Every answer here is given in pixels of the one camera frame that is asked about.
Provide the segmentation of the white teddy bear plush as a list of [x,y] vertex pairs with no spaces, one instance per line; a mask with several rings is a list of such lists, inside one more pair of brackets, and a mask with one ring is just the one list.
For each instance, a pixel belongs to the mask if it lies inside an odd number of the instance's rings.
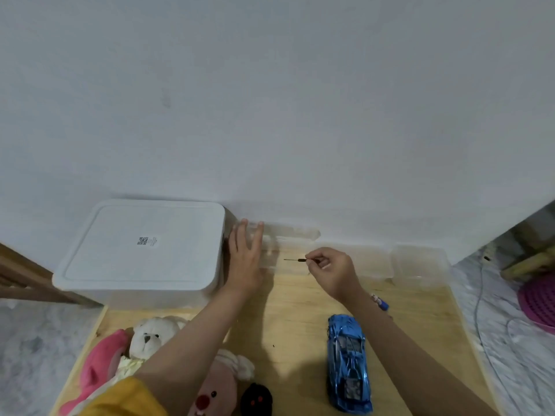
[[173,315],[151,317],[133,328],[128,350],[118,364],[112,381],[132,376],[151,356],[188,324],[189,320]]

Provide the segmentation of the clear plastic organizer box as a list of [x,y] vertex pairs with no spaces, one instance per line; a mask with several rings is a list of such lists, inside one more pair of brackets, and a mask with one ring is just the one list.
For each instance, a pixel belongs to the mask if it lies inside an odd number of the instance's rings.
[[316,228],[287,226],[266,222],[262,238],[259,268],[267,273],[308,274],[305,262],[284,261],[284,258],[305,258],[316,248],[321,232]]

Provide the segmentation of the wooden stool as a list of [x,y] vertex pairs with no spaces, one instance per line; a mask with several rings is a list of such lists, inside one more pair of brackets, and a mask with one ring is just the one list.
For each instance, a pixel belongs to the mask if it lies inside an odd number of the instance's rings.
[[525,276],[555,272],[555,233],[542,239],[532,224],[524,220],[511,228],[510,234],[524,253],[501,271],[503,279],[514,281]]

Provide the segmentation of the yellow sleeve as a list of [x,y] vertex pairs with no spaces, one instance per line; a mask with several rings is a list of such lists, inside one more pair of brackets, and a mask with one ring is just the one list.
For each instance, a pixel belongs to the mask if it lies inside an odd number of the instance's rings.
[[78,416],[169,416],[145,384],[128,377],[87,404]]

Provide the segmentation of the black plush ball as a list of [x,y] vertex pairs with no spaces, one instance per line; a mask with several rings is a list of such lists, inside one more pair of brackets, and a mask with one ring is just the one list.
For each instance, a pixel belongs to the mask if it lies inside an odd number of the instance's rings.
[[252,383],[241,396],[239,408],[241,416],[272,416],[273,396],[266,386]]

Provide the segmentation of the pink plush toy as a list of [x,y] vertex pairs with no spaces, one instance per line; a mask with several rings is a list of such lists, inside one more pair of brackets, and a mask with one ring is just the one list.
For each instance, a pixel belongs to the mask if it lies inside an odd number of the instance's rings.
[[80,372],[80,394],[61,405],[58,416],[68,416],[80,403],[115,376],[121,356],[127,350],[130,338],[124,329],[118,329],[103,338],[87,355]]

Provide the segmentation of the person's right forearm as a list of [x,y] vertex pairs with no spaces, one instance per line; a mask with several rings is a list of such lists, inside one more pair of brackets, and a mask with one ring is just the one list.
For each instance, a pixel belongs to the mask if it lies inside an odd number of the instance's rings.
[[413,416],[499,416],[406,335],[361,287],[347,290],[341,299]]

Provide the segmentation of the person's left forearm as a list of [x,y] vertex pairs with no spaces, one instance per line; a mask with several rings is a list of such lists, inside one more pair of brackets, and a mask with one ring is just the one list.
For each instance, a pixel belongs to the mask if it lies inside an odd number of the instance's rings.
[[184,416],[196,400],[218,349],[262,281],[229,279],[185,327],[135,373],[168,416]]

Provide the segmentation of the brown wooden frame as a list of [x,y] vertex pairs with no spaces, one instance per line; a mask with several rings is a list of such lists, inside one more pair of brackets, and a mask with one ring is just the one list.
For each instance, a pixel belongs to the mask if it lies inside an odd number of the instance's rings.
[[53,285],[53,273],[0,244],[0,300],[70,303],[88,308],[101,304]]

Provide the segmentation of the blue toy car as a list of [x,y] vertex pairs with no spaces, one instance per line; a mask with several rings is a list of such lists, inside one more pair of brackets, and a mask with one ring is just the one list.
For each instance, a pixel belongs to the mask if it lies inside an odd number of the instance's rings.
[[373,412],[365,342],[354,317],[346,314],[329,317],[326,389],[331,405],[344,413]]

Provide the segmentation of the person's left hand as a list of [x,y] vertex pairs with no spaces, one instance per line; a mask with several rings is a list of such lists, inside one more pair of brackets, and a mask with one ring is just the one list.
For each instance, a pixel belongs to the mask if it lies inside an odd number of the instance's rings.
[[262,276],[259,269],[260,256],[231,256],[229,255],[229,266],[227,272],[226,287],[230,288],[244,300],[250,298],[262,284]]

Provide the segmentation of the beige red-nosed plush toy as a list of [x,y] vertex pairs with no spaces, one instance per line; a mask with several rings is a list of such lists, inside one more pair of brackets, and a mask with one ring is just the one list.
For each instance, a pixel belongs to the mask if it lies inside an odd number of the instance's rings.
[[248,358],[219,349],[187,416],[232,416],[238,383],[253,380],[254,373]]

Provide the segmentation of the white lidded storage box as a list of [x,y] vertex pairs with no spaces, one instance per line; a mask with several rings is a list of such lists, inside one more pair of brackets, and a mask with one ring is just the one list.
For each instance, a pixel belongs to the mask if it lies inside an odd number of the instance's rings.
[[53,285],[113,309],[203,307],[223,284],[225,218],[215,202],[103,201]]

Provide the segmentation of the clear square plastic container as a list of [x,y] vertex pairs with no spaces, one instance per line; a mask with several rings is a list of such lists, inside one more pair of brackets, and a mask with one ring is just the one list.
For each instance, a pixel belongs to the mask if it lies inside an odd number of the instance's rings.
[[397,244],[391,262],[395,286],[432,289],[449,284],[450,263],[443,249]]

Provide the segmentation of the pink woven basket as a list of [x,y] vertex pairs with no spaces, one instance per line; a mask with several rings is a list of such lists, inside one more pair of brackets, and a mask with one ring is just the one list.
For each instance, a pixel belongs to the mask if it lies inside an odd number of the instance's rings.
[[555,273],[533,277],[523,284],[517,299],[524,315],[537,327],[555,335]]

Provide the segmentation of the person's right hand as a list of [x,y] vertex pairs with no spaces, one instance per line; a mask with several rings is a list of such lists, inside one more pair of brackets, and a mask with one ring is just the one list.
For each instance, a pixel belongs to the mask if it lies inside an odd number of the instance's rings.
[[347,253],[345,253],[345,261],[341,270],[310,274],[329,296],[346,308],[364,292],[353,261]]

